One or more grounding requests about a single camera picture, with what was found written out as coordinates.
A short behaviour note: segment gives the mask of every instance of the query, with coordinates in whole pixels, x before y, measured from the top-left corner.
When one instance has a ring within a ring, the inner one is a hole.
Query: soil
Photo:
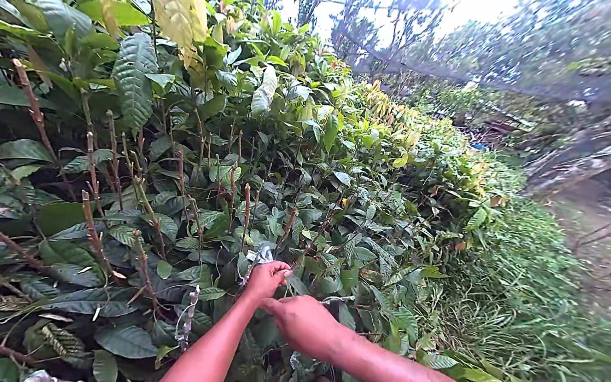
[[[555,195],[547,206],[565,232],[568,247],[585,265],[582,284],[588,295],[589,310],[611,321],[609,192],[598,181],[589,179]]]

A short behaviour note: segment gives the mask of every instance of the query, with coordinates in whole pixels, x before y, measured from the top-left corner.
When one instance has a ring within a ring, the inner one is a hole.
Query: cut stem
[[[117,190],[117,197],[120,200],[120,211],[124,209],[124,202],[122,200],[122,182],[120,181],[120,162],[117,159],[117,134],[115,132],[115,118],[112,114],[112,110],[105,112],[107,116],[107,125],[110,126],[110,143],[112,144],[112,175],[114,176],[113,181],[115,182],[115,189]]]
[[[158,317],[162,317],[162,312],[159,310],[159,303],[157,301],[157,295],[155,294],[155,290],[152,288],[152,283],[150,282],[150,276],[147,272],[147,255],[142,248],[142,244],[140,244],[140,231],[134,231],[134,238],[136,239],[135,248],[136,255],[138,258],[136,261],[139,264],[140,276],[142,277],[143,283],[145,284],[145,289],[150,295],[150,299],[152,299],[152,308],[155,312],[155,315]]]
[[[46,134],[46,127],[44,126],[44,114],[41,112],[41,108],[39,107],[39,100],[37,99],[37,96],[35,96],[35,93],[32,91],[32,85],[30,84],[30,79],[27,77],[26,67],[22,65],[17,58],[14,58],[12,62],[16,67],[16,71],[18,72],[18,78],[21,80],[22,90],[25,91],[27,99],[30,101],[30,116],[32,117],[32,121],[35,123],[35,126],[37,126],[37,129],[39,130],[39,135],[41,135],[41,143],[44,144],[46,150],[48,150],[49,154],[51,154],[51,158],[53,159],[55,166],[59,168],[60,177],[63,178],[63,183],[65,183],[70,197],[73,201],[76,201],[77,196],[75,195],[75,191],[72,189],[70,181],[65,176],[63,166],[60,164],[58,156],[53,150],[51,141]]]
[[[150,205],[150,201],[147,199],[147,195],[145,194],[145,188],[142,186],[143,179],[139,177],[134,177],[134,188],[136,189],[136,195],[139,197],[140,202],[145,206],[145,211],[150,216],[150,220],[152,221],[152,226],[157,231],[157,236],[159,239],[159,255],[162,256],[163,259],[166,259],[166,251],[164,247],[164,236],[162,235],[162,227],[159,224],[159,218],[155,214],[155,210],[152,209]]]
[[[93,220],[93,213],[91,212],[91,202],[89,201],[89,193],[85,190],[81,191],[81,202],[83,204],[84,209],[84,218],[86,219],[86,225],[89,230],[89,240],[91,241],[91,246],[93,247],[93,255],[98,264],[103,266],[103,271],[106,275],[113,280],[117,281],[117,274],[113,271],[110,262],[107,260],[107,257],[103,253],[103,240],[98,236],[96,232],[96,226]]]
[[[251,186],[249,186],[249,183],[247,183],[244,185],[244,197],[246,202],[244,203],[244,232],[242,233],[242,248],[244,247],[244,239],[246,238],[246,228],[249,226],[249,210],[251,204],[250,191]]]
[[[105,214],[103,213],[103,208],[100,206],[100,190],[98,188],[98,177],[96,176],[96,163],[94,161],[94,135],[93,132],[88,131],[86,132],[86,147],[88,150],[87,153],[87,158],[89,160],[89,174],[91,174],[91,185],[90,185],[90,189],[91,189],[91,193],[94,196],[94,200],[96,201],[96,208],[98,210],[98,213],[100,213],[100,216],[105,216]]]

